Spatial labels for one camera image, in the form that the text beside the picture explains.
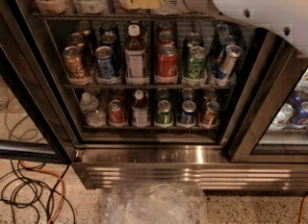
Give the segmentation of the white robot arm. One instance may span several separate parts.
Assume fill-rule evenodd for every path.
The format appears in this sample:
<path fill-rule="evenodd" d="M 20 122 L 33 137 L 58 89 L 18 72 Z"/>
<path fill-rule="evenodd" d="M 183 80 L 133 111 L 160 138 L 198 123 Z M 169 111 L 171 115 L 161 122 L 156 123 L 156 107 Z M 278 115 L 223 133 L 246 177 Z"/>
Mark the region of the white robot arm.
<path fill-rule="evenodd" d="M 215 19 L 267 29 L 308 55 L 308 0 L 120 0 L 127 9 L 203 12 Z"/>

